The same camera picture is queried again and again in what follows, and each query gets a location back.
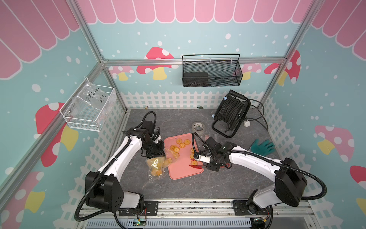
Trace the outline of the black mesh wall basket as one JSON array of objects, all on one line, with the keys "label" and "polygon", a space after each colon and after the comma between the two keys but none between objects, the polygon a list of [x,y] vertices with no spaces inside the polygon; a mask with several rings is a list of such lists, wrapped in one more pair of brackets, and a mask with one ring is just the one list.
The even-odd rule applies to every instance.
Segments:
[{"label": "black mesh wall basket", "polygon": [[239,86],[243,78],[240,54],[182,56],[183,87]]}]

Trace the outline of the green rubber glove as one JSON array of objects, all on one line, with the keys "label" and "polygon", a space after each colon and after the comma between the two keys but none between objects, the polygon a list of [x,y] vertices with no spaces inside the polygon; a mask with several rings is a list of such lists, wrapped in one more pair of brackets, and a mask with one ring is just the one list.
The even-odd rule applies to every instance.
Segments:
[{"label": "green rubber glove", "polygon": [[268,156],[275,152],[275,145],[270,140],[265,140],[260,144],[256,139],[251,145],[250,151],[261,156]]}]

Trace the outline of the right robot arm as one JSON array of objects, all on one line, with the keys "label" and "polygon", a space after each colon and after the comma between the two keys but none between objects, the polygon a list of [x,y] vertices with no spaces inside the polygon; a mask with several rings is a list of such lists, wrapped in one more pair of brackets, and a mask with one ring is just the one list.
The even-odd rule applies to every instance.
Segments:
[{"label": "right robot arm", "polygon": [[[236,215],[255,216],[262,212],[272,215],[273,206],[276,204],[298,207],[302,200],[321,199],[327,193],[324,181],[301,170],[290,158],[284,160],[268,158],[231,142],[221,145],[211,137],[203,140],[196,132],[192,133],[192,144],[194,161],[203,162],[208,170],[218,172],[221,168],[230,169],[233,165],[239,165],[273,182],[267,188],[254,190],[248,200],[235,200],[233,208]],[[319,194],[304,196],[308,178],[321,186]]]}]

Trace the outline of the clear resealable bag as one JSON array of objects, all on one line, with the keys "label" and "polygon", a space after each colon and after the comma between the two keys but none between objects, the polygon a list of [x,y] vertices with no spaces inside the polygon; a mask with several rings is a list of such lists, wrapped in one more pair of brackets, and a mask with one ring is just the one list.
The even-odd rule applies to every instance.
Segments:
[{"label": "clear resealable bag", "polygon": [[148,177],[150,180],[160,179],[165,176],[166,169],[174,164],[180,157],[179,153],[170,149],[165,149],[164,153],[164,156],[156,156],[146,160],[149,169]]}]

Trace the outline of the pink plastic tray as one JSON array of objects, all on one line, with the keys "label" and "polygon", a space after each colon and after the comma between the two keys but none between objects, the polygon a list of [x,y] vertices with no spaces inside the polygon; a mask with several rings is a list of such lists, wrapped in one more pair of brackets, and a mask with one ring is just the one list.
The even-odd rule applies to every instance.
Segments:
[{"label": "pink plastic tray", "polygon": [[165,148],[180,154],[178,160],[168,167],[169,176],[172,180],[178,180],[203,173],[203,169],[190,167],[193,157],[192,134],[184,134],[166,138]]}]

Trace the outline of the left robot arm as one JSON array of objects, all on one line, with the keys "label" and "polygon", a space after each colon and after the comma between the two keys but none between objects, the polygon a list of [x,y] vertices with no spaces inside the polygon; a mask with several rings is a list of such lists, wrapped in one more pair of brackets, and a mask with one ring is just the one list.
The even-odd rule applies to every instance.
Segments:
[{"label": "left robot arm", "polygon": [[165,156],[165,145],[156,119],[154,111],[147,112],[140,124],[123,132],[124,140],[112,157],[99,170],[86,175],[85,194],[76,207],[75,221],[86,221],[107,212],[111,212],[115,219],[122,211],[137,218],[145,213],[143,195],[123,191],[120,181],[137,152],[148,159]]}]

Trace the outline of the white power plug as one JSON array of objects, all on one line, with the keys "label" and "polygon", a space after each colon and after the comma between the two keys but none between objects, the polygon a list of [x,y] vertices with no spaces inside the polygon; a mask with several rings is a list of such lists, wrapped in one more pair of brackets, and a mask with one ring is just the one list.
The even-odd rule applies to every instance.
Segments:
[{"label": "white power plug", "polygon": [[244,121],[244,126],[249,127],[250,126],[250,121],[248,121],[248,120]]}]

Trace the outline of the red metal tongs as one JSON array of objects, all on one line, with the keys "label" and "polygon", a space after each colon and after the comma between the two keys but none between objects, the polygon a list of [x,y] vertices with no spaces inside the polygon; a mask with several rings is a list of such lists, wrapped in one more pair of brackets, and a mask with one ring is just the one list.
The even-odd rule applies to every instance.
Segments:
[{"label": "red metal tongs", "polygon": [[205,168],[205,164],[203,162],[198,161],[194,158],[191,159],[189,166],[194,169],[204,169]]}]

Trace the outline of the clear tape roll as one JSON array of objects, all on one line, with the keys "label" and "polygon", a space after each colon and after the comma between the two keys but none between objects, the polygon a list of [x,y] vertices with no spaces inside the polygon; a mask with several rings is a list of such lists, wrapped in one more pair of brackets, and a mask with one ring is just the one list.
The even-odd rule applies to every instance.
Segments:
[{"label": "clear tape roll", "polygon": [[204,135],[206,131],[206,125],[203,122],[193,122],[191,126],[192,132],[196,132],[198,135]]}]

